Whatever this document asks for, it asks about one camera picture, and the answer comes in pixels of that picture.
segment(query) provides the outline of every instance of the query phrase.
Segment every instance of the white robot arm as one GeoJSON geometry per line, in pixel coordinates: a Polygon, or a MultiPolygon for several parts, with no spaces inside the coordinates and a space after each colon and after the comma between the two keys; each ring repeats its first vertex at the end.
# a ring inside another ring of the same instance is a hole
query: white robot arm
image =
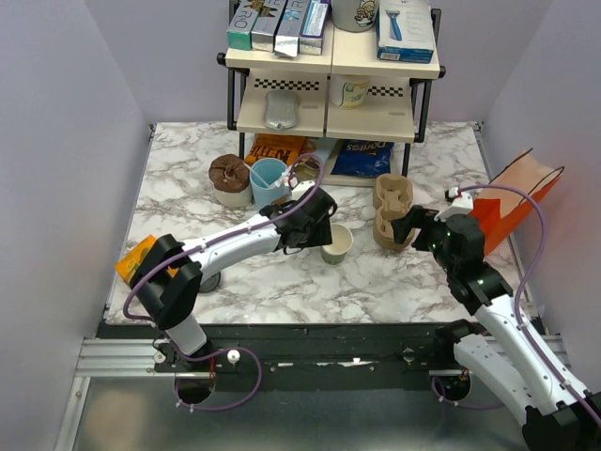
{"type": "Polygon", "coordinates": [[[495,337],[511,364],[467,321],[444,326],[437,334],[451,345],[454,360],[509,408],[531,450],[596,449],[599,429],[587,411],[601,412],[601,394],[592,394],[563,365],[521,308],[516,318],[513,291],[484,262],[484,232],[468,215],[471,196],[455,189],[447,198],[453,200],[447,210],[414,206],[405,218],[393,221],[394,238],[404,242],[412,228],[421,229],[413,247],[433,254],[447,273],[453,296],[495,337]]]}
{"type": "Polygon", "coordinates": [[[135,294],[183,354],[192,356],[207,343],[192,314],[203,281],[249,257],[331,243],[330,217],[336,203],[321,188],[309,193],[311,188],[313,182],[301,183],[292,201],[269,205],[245,223],[208,237],[179,242],[165,235],[154,243],[129,285],[134,288],[147,279],[135,294]],[[173,262],[167,267],[168,259],[173,262]],[[177,273],[172,276],[169,269],[177,273]]]}

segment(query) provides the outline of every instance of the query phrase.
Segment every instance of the checkered pattern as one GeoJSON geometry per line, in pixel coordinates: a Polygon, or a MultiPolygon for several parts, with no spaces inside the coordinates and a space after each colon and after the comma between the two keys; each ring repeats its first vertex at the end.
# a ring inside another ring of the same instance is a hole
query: checkered pattern
{"type": "Polygon", "coordinates": [[[287,89],[289,91],[318,91],[319,82],[295,82],[293,80],[255,78],[254,87],[262,87],[264,89],[287,89]]]}
{"type": "Polygon", "coordinates": [[[402,87],[369,86],[367,94],[380,97],[403,97],[402,87]]]}

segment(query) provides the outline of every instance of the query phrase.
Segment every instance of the white wall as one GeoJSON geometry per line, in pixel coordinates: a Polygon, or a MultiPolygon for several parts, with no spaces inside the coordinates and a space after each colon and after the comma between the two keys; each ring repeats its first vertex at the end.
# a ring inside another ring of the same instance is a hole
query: white wall
{"type": "Polygon", "coordinates": [[[148,128],[82,0],[0,0],[0,437],[53,449],[148,128]]]}
{"type": "MultiPolygon", "coordinates": [[[[550,225],[532,282],[544,320],[560,332],[576,374],[601,389],[601,3],[555,0],[486,120],[485,152],[498,172],[521,148],[565,165],[544,201],[550,225]]],[[[517,232],[525,261],[537,245],[534,217],[517,232]]]]}
{"type": "MultiPolygon", "coordinates": [[[[153,121],[225,120],[227,0],[85,0],[153,121]]],[[[430,0],[442,9],[432,120],[482,120],[551,0],[430,0]]]]}
{"type": "Polygon", "coordinates": [[[225,120],[227,0],[85,0],[153,122],[225,120]]]}

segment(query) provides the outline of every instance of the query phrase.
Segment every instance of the box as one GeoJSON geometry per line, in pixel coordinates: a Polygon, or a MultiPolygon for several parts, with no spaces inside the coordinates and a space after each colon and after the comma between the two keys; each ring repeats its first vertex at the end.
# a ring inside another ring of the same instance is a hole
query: box
{"type": "Polygon", "coordinates": [[[314,0],[311,2],[300,33],[299,52],[302,54],[321,54],[329,12],[330,0],[314,0]]]}
{"type": "Polygon", "coordinates": [[[427,0],[381,0],[377,32],[379,59],[408,63],[432,60],[436,44],[427,0]]]}
{"type": "Polygon", "coordinates": [[[254,23],[251,41],[253,50],[273,52],[275,33],[278,31],[286,0],[265,0],[259,17],[254,23]]]}
{"type": "Polygon", "coordinates": [[[277,55],[296,58],[299,54],[299,39],[309,3],[310,0],[288,0],[275,37],[277,55]]]}
{"type": "Polygon", "coordinates": [[[263,7],[263,0],[242,0],[227,28],[227,45],[232,49],[252,50],[251,31],[263,7]]]}

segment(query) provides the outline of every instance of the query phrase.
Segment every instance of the white box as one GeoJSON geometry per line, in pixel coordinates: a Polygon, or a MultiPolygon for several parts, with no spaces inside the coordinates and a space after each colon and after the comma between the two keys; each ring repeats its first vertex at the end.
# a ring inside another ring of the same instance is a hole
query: white box
{"type": "Polygon", "coordinates": [[[379,59],[431,61],[435,41],[427,0],[381,0],[377,28],[379,59]]]}

